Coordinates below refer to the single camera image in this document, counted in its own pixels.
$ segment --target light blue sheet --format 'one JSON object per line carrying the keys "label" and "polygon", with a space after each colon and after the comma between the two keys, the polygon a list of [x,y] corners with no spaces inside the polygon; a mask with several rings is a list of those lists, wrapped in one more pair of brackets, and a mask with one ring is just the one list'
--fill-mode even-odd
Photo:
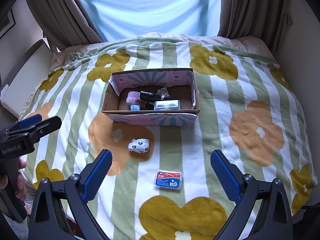
{"label": "light blue sheet", "polygon": [[81,0],[104,41],[148,32],[216,36],[221,0]]}

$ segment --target cardboard box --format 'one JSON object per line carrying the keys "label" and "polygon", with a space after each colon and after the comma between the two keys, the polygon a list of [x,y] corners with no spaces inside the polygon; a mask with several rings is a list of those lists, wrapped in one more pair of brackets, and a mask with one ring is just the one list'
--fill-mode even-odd
{"label": "cardboard box", "polygon": [[[170,96],[180,100],[181,110],[130,111],[128,92],[156,92],[166,87]],[[111,75],[102,112],[115,122],[132,125],[193,126],[199,114],[196,79],[192,68],[139,69]]]}

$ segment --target framed picture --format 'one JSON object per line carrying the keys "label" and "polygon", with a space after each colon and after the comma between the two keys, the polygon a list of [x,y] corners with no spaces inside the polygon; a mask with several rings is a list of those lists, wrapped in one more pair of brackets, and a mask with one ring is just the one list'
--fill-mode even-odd
{"label": "framed picture", "polygon": [[16,22],[14,21],[12,10],[8,13],[8,15],[1,21],[0,20],[0,39],[3,35],[6,34],[8,30],[10,30]]}

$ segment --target metal bolt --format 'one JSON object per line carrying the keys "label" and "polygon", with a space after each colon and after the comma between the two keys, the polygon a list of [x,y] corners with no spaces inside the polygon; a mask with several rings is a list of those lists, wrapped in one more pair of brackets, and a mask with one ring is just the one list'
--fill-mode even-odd
{"label": "metal bolt", "polygon": [[275,179],[275,183],[278,184],[278,185],[281,185],[282,181],[281,181],[281,179]]}
{"label": "metal bolt", "polygon": [[42,179],[41,179],[41,183],[42,183],[42,184],[46,184],[48,181],[49,181],[48,178],[42,178]]}
{"label": "metal bolt", "polygon": [[244,175],[244,178],[245,178],[246,180],[251,180],[251,179],[252,179],[252,175],[251,175],[251,174],[245,174],[245,175]]}
{"label": "metal bolt", "polygon": [[77,179],[79,179],[79,174],[72,174],[71,176],[70,176],[70,178],[71,178],[71,180],[77,180]]}

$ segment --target white wall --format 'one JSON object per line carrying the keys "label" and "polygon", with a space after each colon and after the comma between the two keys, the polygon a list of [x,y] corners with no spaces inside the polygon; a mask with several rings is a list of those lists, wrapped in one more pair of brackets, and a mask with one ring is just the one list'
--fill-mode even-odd
{"label": "white wall", "polygon": [[32,16],[26,0],[17,0],[12,6],[12,12],[16,25],[0,39],[2,81],[20,57],[43,36],[42,30]]}
{"label": "white wall", "polygon": [[[293,25],[280,43],[276,60],[304,110],[314,168],[320,177],[320,23],[305,0],[291,0],[290,13]],[[318,202],[320,181],[308,204]]]}

